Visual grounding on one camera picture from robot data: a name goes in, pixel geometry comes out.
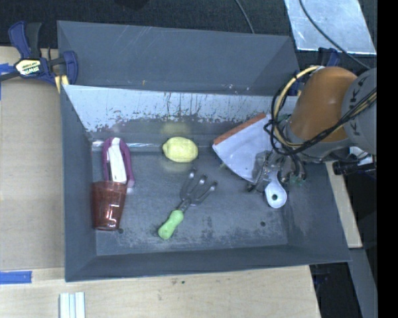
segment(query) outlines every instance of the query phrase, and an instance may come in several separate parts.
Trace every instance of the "wire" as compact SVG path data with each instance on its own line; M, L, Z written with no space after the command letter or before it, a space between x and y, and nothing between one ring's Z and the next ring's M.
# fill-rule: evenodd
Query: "wire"
M316 30L318 32L321 33L321 35L326 38L326 40L328 42L330 42L333 46L335 46L337 49L339 49L342 53L346 54L350 59L352 59L353 61L355 61L357 64L363 66L365 69L369 70L370 67L365 65L363 62L359 61L358 59L356 59L355 57L353 57L352 55L350 55L346 50L344 50L338 43L334 42L334 40L332 40L317 24L316 22L312 19L312 17L309 15L308 11L305 9L304 3L302 2L302 0L299 0L299 5L302 8L302 10L304 11L306 17L308 18L308 20L312 23L312 25L316 28Z
M247 14L245 12L245 10L243 9L243 7L241 6L239 0L234 0L237 3L237 6L240 8L241 13L243 14L243 16L245 17L245 20L249 26L249 28L251 29L252 34L255 34L255 31L252 27L251 21L249 20L249 18L247 17Z
M369 94L358 101L358 103L356 103L348 112L346 112L335 125L318 133L314 138L304 141L302 144L289 142L289 140L283 134L283 130L279 128L280 123L283 121L279 120L279 112L286 99L287 91L300 77L315 71L319 67L320 66L312 66L297 74L287 83L283 90L276 93L271 102L271 120L264 126L264 130L270 135L271 146L275 152L279 154L292 156L292 158L294 158L295 154L298 154L324 140L327 136L341 129L344 124L357 117L361 112L365 111L368 107L372 106L376 102L377 90L375 87ZM281 144L282 149L277 147L276 140Z

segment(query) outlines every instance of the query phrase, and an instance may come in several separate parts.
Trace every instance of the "black carpet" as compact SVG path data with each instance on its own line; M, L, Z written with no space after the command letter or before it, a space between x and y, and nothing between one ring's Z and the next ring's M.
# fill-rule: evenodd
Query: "black carpet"
M239 0L258 34L291 35L283 0ZM377 0L359 0L377 49ZM8 28L17 21L42 22L39 46L57 48L57 20L155 27L251 32L234 0L0 0L0 45L10 45ZM316 52L297 52L301 68L319 64ZM360 57L376 67L374 57ZM341 66L361 67L342 56ZM323 318L361 317L346 264L312 266Z

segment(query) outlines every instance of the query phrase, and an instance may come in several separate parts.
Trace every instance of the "red plastic cup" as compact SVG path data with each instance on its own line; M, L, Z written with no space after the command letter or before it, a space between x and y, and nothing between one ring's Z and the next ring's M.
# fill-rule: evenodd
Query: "red plastic cup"
M127 185L102 181L92 184L92 212L94 228L114 231L119 228L127 195Z

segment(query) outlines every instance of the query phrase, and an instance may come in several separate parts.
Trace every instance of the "gray bin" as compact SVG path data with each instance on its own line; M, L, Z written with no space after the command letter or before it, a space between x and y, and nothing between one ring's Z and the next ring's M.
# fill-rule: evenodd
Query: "gray bin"
M175 39L167 38L167 33ZM269 111L272 95L297 69L289 38L64 22L59 23L59 39L61 51L74 50L80 59L78 84L65 86L60 98L66 281L350 259L324 165L307 165L306 183L290 187L287 204L273 209L262 195L247 192L246 181L224 167L211 147L217 136ZM186 65L192 62L186 58L200 41L202 57L193 51L194 65L201 67L184 80L180 72L190 71ZM152 48L158 42L156 51L135 52L137 46ZM158 50L175 43L182 44L175 53ZM162 72L159 67L165 66L147 71L140 65L143 69L134 72L129 69L133 58L109 52L112 46L132 46L137 61L171 62L172 67ZM205 55L218 51L217 56ZM254 51L260 53L255 66L242 73L239 68L251 62ZM236 58L226 60L224 53L233 52ZM93 74L88 68L98 65L97 60L107 62L109 69ZM201 80L216 65L218 74ZM131 83L124 85L124 79ZM90 187L103 178L99 143L111 136L129 144L136 185L127 196L122 230L103 232L93 229ZM191 138L199 146L198 158L189 164L165 158L161 145L172 136ZM162 240L157 230L178 205L181 186L193 166L217 180L218 188L186 212L169 240Z

